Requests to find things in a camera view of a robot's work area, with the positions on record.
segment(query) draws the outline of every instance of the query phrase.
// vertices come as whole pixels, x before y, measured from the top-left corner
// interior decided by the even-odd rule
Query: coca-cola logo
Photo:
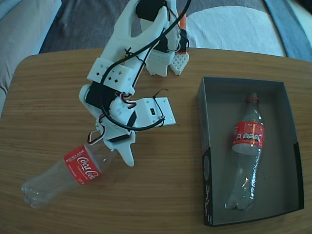
[[[79,163],[79,165],[81,166],[81,169],[83,170],[83,172],[89,179],[94,179],[98,176],[98,172],[94,171],[93,168],[90,167],[88,163],[89,162],[88,158],[79,157],[77,158],[77,162]]]

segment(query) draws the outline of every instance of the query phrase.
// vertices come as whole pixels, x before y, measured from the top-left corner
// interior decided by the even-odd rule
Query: wooden table
[[[18,67],[0,121],[1,234],[238,233],[312,231],[312,63],[289,58],[190,49],[180,77],[143,72],[136,99],[167,88],[177,125],[137,134],[136,165],[122,161],[93,183],[32,210],[20,191],[25,179],[85,143],[95,120],[78,99],[101,49],[31,56]],[[197,89],[203,76],[283,81],[297,126],[305,182],[305,209],[258,222],[203,225]]]

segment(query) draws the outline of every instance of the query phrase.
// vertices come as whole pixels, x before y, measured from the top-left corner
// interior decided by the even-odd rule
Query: robotic arm
[[[142,33],[131,37],[135,17],[141,18]],[[96,119],[95,131],[111,150],[117,150],[125,163],[134,166],[131,144],[136,131],[175,124],[167,98],[143,98],[128,101],[135,94],[137,79],[146,66],[153,75],[167,76],[170,66],[180,75],[188,62],[188,54],[176,54],[181,49],[177,23],[176,0],[130,0],[117,23],[105,50],[96,59],[88,75],[92,84],[82,87],[79,99]],[[177,61],[183,62],[177,67]]]

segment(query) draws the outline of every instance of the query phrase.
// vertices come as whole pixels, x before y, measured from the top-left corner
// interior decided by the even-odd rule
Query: coca-cola bottle
[[[237,168],[227,209],[248,211],[254,200],[256,174],[265,140],[265,126],[258,107],[256,93],[246,97],[246,109],[235,126],[232,155],[237,157]]]
[[[60,193],[101,175],[113,161],[115,154],[103,143],[80,146],[44,173],[26,181],[21,187],[24,200],[33,208],[45,206]]]

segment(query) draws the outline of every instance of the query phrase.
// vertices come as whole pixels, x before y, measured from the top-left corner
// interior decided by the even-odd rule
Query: black box
[[[257,172],[254,207],[225,209],[236,170],[231,157],[234,127],[250,92],[259,96],[266,142]],[[304,208],[303,178],[295,124],[282,82],[204,78],[199,91],[204,219],[211,227],[283,215]]]

